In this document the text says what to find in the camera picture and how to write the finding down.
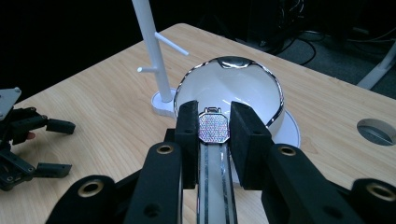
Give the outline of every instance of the wooden table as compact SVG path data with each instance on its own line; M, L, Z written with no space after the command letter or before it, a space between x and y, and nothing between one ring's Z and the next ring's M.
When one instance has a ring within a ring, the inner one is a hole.
M362 119L396 127L396 101L186 24L162 35L190 52L183 56L162 45L172 87L195 65L219 56L259 62L278 77L286 107L301 131L301 149L326 178L348 189L364 177L396 186L396 146L373 144L357 131ZM65 178L34 178L1 191L0 223L44 223L60 197L82 177L108 175L117 182L142 167L148 149L176 124L151 109L155 78L136 72L138 66L148 65L146 46L140 42L16 105L34 106L38 113L70 120L77 128L72 135L36 130L34 140L12 151L34 166L42 161L73 167ZM196 193L184 190L184 223L195 223ZM235 190L239 223L267 222L260 197L259 191Z

